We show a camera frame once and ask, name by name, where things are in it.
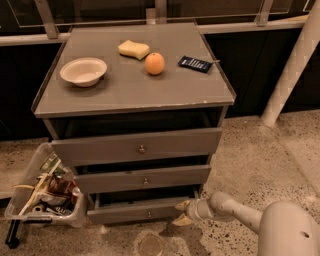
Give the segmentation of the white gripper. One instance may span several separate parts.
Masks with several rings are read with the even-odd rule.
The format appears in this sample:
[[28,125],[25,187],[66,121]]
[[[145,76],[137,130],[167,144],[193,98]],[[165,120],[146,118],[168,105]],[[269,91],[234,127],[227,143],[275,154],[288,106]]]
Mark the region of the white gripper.
[[185,200],[175,206],[178,211],[185,211],[178,218],[172,221],[172,224],[178,227],[188,226],[193,221],[213,220],[215,212],[206,199]]

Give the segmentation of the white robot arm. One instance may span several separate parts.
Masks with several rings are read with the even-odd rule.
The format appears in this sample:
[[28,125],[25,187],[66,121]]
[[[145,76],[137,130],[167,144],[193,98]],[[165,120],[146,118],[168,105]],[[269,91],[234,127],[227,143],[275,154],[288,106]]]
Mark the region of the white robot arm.
[[175,208],[182,212],[173,221],[176,226],[237,219],[258,235],[258,256],[320,256],[320,225],[288,201],[273,202],[260,212],[216,192],[209,199],[189,199]]

